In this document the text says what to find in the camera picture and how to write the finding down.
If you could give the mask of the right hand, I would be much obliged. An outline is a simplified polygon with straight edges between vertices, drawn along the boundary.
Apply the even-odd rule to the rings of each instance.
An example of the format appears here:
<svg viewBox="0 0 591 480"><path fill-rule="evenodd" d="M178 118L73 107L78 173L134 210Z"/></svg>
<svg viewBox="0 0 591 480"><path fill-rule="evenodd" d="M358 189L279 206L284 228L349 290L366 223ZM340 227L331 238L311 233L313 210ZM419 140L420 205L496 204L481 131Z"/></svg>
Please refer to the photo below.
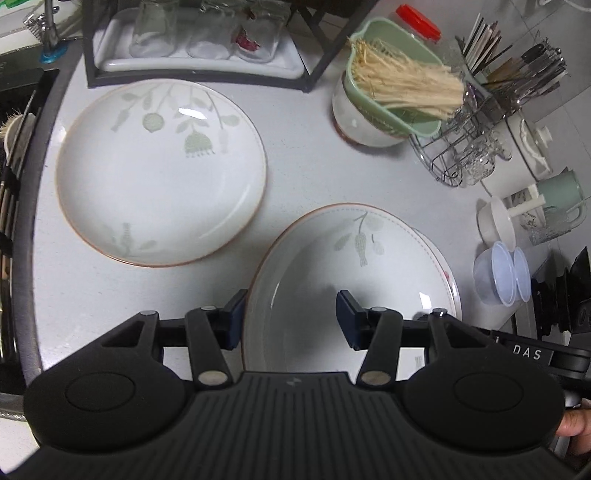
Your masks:
<svg viewBox="0 0 591 480"><path fill-rule="evenodd" d="M588 436L591 429L591 410L567 410L556 432L559 437Z"/></svg>

